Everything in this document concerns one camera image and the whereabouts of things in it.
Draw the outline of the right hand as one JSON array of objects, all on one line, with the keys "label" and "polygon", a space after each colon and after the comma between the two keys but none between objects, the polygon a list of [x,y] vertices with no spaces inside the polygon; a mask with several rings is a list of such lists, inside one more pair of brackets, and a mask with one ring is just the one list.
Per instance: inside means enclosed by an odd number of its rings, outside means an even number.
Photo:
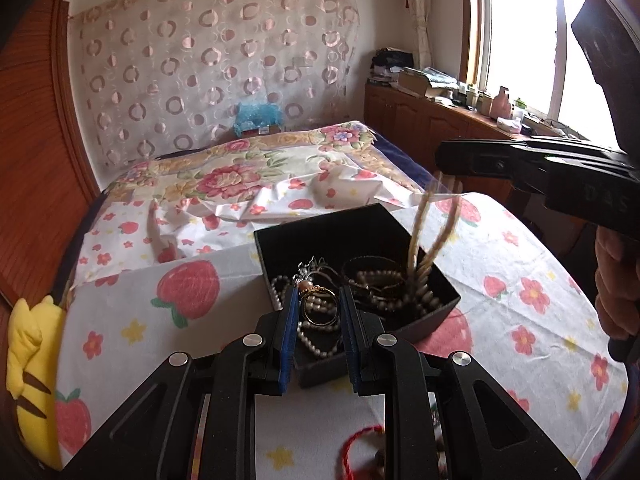
[{"label": "right hand", "polygon": [[594,243],[598,268],[596,309],[600,324],[613,339],[639,333],[639,247],[633,240],[599,226]]}]

